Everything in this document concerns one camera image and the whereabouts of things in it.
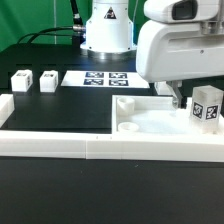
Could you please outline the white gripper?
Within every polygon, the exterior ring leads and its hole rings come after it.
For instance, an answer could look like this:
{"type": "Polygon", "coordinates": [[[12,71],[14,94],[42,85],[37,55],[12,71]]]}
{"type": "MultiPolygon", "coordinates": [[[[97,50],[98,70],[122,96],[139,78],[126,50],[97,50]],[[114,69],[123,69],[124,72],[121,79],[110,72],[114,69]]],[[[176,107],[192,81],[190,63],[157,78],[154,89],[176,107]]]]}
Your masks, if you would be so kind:
{"type": "Polygon", "coordinates": [[[175,108],[181,81],[224,75],[224,0],[147,0],[136,70],[147,82],[168,81],[175,108]]]}

